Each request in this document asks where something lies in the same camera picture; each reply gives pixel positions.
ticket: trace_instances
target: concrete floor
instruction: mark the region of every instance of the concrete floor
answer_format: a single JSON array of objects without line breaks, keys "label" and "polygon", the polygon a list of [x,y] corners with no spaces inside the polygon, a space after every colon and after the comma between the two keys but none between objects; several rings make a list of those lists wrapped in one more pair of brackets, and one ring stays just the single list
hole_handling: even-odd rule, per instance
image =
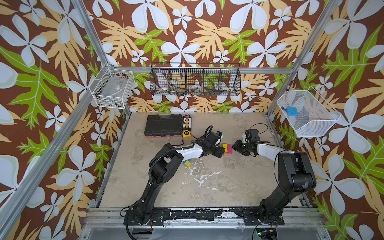
[{"label": "concrete floor", "polygon": [[[177,145],[180,137],[147,138],[144,129],[147,114],[133,114],[107,183],[100,207],[125,207],[139,199],[148,182],[149,162],[166,143]],[[223,132],[222,143],[234,144],[255,123],[266,123],[261,113],[192,114],[192,134],[200,137],[205,129]],[[260,132],[264,125],[254,128]],[[271,132],[260,134],[261,140],[273,144]],[[189,144],[193,138],[185,138]],[[180,165],[175,176],[163,185],[155,207],[230,207],[256,206],[277,187],[273,161],[243,156],[238,152],[192,159],[190,168]],[[301,205],[295,198],[290,205]]]}]

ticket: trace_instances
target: white arm segment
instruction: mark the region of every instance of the white arm segment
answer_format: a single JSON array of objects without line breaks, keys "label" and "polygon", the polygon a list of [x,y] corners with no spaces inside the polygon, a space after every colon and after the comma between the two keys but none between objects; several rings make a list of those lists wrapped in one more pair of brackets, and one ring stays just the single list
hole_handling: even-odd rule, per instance
[{"label": "white arm segment", "polygon": [[[279,152],[281,152],[282,150],[284,150],[284,148],[276,147],[276,146],[271,146],[271,145],[268,145],[268,144],[260,143],[260,144],[257,145],[257,154],[259,154],[261,156],[264,156],[264,157],[267,157],[267,158],[271,159],[273,162],[276,159],[276,155]],[[295,153],[294,151],[291,151],[291,150],[287,150],[287,151],[284,151],[284,152],[291,153],[291,154]]]},{"label": "white arm segment", "polygon": [[196,144],[193,148],[177,150],[176,152],[183,155],[183,157],[184,157],[183,161],[184,161],[184,160],[188,160],[191,158],[200,157],[201,154],[203,153],[203,149],[201,148],[200,145]]}]

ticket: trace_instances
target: pink block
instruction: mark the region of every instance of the pink block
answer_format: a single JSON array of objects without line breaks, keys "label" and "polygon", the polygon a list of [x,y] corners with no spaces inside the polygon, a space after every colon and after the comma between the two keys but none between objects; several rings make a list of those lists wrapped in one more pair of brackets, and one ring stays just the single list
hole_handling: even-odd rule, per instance
[{"label": "pink block", "polygon": [[227,147],[228,147],[227,154],[231,154],[232,153],[232,145],[231,144],[227,144]]}]

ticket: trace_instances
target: white wire basket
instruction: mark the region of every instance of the white wire basket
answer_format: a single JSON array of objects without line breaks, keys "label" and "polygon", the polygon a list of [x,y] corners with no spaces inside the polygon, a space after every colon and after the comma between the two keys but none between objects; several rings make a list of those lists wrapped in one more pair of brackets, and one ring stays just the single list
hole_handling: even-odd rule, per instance
[{"label": "white wire basket", "polygon": [[97,106],[124,109],[135,82],[133,72],[110,68],[100,78],[97,75],[96,80],[99,83],[92,96]]},{"label": "white wire basket", "polygon": [[[316,92],[314,88],[287,91],[277,100],[278,106],[298,137],[324,136],[341,117],[321,94],[316,92],[314,96],[310,90]],[[295,107],[297,116],[288,115],[284,110],[287,107]]]}]

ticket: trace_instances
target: yellow block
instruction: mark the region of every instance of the yellow block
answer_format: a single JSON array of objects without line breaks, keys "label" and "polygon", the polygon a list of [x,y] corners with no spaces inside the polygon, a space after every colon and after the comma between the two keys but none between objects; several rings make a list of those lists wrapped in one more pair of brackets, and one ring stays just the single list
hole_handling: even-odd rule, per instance
[{"label": "yellow block", "polygon": [[228,147],[227,147],[226,143],[223,143],[223,148],[224,148],[224,152],[227,153],[228,152]]},{"label": "yellow block", "polygon": [[189,167],[191,166],[191,162],[190,162],[190,161],[186,161],[186,162],[184,163],[184,165],[185,165],[187,168],[189,168]]}]

